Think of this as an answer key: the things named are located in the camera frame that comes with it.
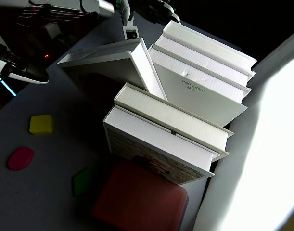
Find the yellow block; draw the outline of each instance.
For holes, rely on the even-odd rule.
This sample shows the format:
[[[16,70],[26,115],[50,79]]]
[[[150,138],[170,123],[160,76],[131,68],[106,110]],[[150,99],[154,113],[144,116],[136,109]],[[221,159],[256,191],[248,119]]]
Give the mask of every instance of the yellow block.
[[[52,133],[52,116],[34,115],[30,119],[29,131],[35,135]]]

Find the white book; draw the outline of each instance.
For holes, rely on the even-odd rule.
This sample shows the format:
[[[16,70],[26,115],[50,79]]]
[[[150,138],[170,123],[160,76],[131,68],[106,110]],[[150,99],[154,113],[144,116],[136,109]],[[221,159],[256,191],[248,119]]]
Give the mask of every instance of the white book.
[[[246,106],[154,63],[167,100],[219,126],[225,126]]]
[[[163,30],[163,36],[248,75],[248,80],[255,74],[251,68],[256,59],[186,26],[170,21]]]
[[[238,103],[242,102],[243,96],[246,94],[242,89],[214,77],[205,68],[201,69],[201,67],[196,64],[189,65],[189,62],[185,63],[185,60],[177,57],[173,53],[170,53],[169,56],[167,51],[160,49],[160,47],[156,45],[153,45],[149,49],[149,54],[153,63],[161,65]]]
[[[212,153],[116,107],[104,119],[110,151],[176,184],[211,177]]]
[[[103,45],[67,54],[57,64],[84,90],[81,76],[100,74],[124,84],[129,82],[166,99],[164,90],[142,38]]]
[[[165,127],[219,154],[227,156],[227,138],[234,133],[130,84],[125,84],[114,99],[116,105]]]
[[[198,53],[182,44],[179,44],[173,40],[170,40],[163,35],[156,41],[155,45],[164,48],[190,62],[193,62],[207,70],[210,70],[217,75],[230,79],[244,87],[247,85],[248,76],[235,69],[228,67],[216,60],[211,59],[208,56]]]

